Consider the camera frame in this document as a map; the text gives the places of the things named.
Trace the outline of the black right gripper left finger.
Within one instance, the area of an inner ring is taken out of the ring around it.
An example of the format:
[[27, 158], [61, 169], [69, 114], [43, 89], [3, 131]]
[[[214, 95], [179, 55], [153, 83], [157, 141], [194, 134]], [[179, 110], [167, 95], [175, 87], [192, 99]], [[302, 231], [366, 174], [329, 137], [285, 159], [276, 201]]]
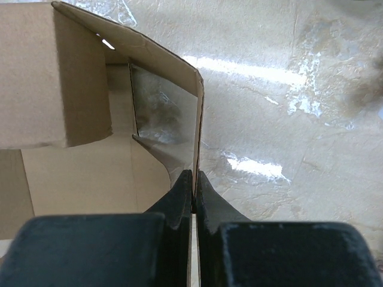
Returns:
[[189, 286], [192, 173], [143, 213], [29, 220], [1, 265], [2, 286]]

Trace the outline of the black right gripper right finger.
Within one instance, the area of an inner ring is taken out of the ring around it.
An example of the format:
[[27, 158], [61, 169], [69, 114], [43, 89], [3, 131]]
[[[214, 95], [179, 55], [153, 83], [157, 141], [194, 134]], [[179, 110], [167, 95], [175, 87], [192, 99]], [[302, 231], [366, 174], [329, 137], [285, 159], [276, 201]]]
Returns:
[[199, 172], [195, 211], [202, 286], [381, 286], [361, 234], [341, 222], [252, 221]]

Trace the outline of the brown cardboard box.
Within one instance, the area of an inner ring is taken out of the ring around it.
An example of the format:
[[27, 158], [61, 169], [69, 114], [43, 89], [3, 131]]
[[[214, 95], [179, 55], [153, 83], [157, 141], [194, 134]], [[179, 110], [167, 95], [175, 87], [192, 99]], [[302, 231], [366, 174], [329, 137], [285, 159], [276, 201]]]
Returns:
[[112, 134], [103, 40], [203, 105], [199, 72], [145, 35], [65, 2], [1, 4], [1, 222], [13, 240], [36, 218], [21, 150]]

